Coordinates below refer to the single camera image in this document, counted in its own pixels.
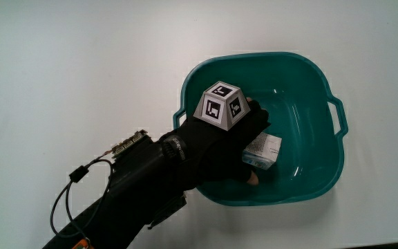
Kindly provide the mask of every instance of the black cable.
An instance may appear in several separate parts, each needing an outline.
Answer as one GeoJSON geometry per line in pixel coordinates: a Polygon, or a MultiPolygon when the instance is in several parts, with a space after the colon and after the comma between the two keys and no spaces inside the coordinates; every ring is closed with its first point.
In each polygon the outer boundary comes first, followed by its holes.
{"type": "Polygon", "coordinates": [[[90,242],[90,239],[85,235],[83,229],[87,228],[87,226],[90,224],[90,222],[93,220],[93,218],[95,218],[95,216],[96,216],[96,214],[97,214],[99,208],[101,207],[101,204],[103,203],[103,201],[104,201],[104,199],[105,199],[106,193],[107,193],[108,190],[110,189],[111,177],[112,177],[112,175],[113,175],[113,165],[112,165],[112,163],[111,163],[109,160],[100,159],[102,156],[96,158],[95,160],[92,160],[89,164],[87,164],[86,166],[84,166],[86,169],[88,169],[91,165],[94,165],[95,163],[100,163],[100,162],[106,162],[106,163],[108,163],[108,164],[110,165],[110,177],[108,178],[107,186],[106,186],[106,188],[105,188],[105,190],[104,190],[104,193],[103,193],[103,195],[102,195],[102,197],[101,197],[101,200],[99,201],[97,207],[95,208],[95,211],[94,211],[92,217],[87,221],[86,225],[85,225],[83,228],[80,228],[80,227],[76,224],[76,222],[73,220],[73,218],[72,218],[72,216],[71,216],[71,213],[70,213],[70,208],[69,208],[69,206],[68,206],[68,193],[70,192],[70,187],[71,187],[71,185],[73,184],[73,181],[70,181],[70,182],[67,184],[67,186],[61,191],[61,193],[59,193],[59,196],[57,197],[57,199],[56,199],[56,201],[55,201],[55,204],[53,205],[52,212],[51,212],[51,214],[50,214],[50,226],[52,227],[53,232],[54,232],[58,237],[61,237],[61,238],[71,238],[71,237],[74,237],[74,236],[76,236],[76,235],[78,235],[78,234],[81,234],[81,235],[85,238],[85,240],[87,240],[88,248],[90,248],[91,242],[90,242]],[[54,213],[55,213],[55,209],[56,209],[56,206],[57,206],[57,204],[58,204],[60,198],[62,197],[62,194],[64,194],[64,192],[66,192],[66,211],[67,211],[68,218],[70,219],[70,222],[72,223],[72,225],[78,230],[78,232],[76,232],[76,233],[74,233],[74,234],[69,234],[69,235],[64,235],[64,234],[58,233],[58,231],[56,231],[56,229],[55,229],[55,226],[53,225],[53,216],[54,216],[54,213]]]}

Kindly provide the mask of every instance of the fiducial marker cube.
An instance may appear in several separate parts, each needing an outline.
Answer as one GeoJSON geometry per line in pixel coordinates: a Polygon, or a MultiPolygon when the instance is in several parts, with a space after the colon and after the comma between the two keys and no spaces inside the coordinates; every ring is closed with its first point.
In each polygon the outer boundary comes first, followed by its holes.
{"type": "Polygon", "coordinates": [[[193,116],[228,131],[248,112],[241,89],[219,81],[204,91],[193,116]]]}

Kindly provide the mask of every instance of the gloved hand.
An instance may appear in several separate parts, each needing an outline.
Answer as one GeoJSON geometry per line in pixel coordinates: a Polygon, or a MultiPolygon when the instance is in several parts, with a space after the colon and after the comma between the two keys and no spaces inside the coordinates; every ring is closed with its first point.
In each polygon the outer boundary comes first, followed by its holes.
{"type": "Polygon", "coordinates": [[[251,185],[258,184],[251,165],[242,161],[242,152],[264,129],[270,126],[268,112],[257,101],[247,98],[250,112],[229,131],[189,116],[174,131],[163,135],[180,136],[187,145],[187,160],[173,165],[172,181],[176,188],[191,190],[205,181],[232,178],[251,185]]]}

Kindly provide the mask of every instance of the white background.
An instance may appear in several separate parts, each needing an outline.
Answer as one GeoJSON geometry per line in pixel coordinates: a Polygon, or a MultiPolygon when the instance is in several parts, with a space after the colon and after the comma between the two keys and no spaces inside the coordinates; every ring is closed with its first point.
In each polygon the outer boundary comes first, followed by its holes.
{"type": "MultiPolygon", "coordinates": [[[[338,183],[311,201],[251,208],[192,190],[130,248],[398,241],[398,1],[25,0],[0,1],[0,248],[44,246],[71,171],[136,129],[169,131],[194,66],[259,51],[308,57],[343,101],[350,132],[338,183]]],[[[74,214],[107,175],[100,164],[75,186],[74,214]]]]}

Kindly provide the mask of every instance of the orange component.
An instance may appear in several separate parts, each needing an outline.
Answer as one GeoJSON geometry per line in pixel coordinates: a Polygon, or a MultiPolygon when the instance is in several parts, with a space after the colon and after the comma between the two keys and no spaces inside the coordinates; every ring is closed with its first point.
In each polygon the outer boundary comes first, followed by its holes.
{"type": "Polygon", "coordinates": [[[93,246],[90,246],[88,248],[88,243],[85,239],[81,239],[80,242],[78,242],[75,246],[73,246],[72,249],[95,249],[93,246]]]}

